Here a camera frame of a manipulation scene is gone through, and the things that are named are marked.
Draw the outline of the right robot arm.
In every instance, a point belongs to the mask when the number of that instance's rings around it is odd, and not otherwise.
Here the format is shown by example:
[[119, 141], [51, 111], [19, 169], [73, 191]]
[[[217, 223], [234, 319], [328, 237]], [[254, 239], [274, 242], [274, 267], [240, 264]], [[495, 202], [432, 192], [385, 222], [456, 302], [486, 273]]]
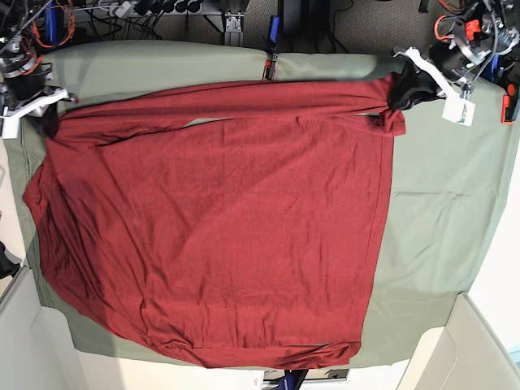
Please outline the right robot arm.
[[58, 130], [58, 103], [76, 104], [64, 87], [52, 86], [53, 65], [43, 50], [54, 50], [74, 36], [72, 1], [1, 2], [1, 137], [15, 139], [22, 119], [31, 116], [45, 137]]

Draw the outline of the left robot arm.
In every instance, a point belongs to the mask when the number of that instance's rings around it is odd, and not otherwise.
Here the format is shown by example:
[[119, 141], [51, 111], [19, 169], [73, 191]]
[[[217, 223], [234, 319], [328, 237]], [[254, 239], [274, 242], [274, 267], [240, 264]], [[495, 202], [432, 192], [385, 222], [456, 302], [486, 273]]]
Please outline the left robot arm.
[[444, 14], [433, 24], [435, 43], [428, 53], [415, 47], [392, 51], [405, 65], [388, 94], [391, 109], [437, 99], [467, 101], [486, 68], [519, 45], [518, 1], [439, 4]]

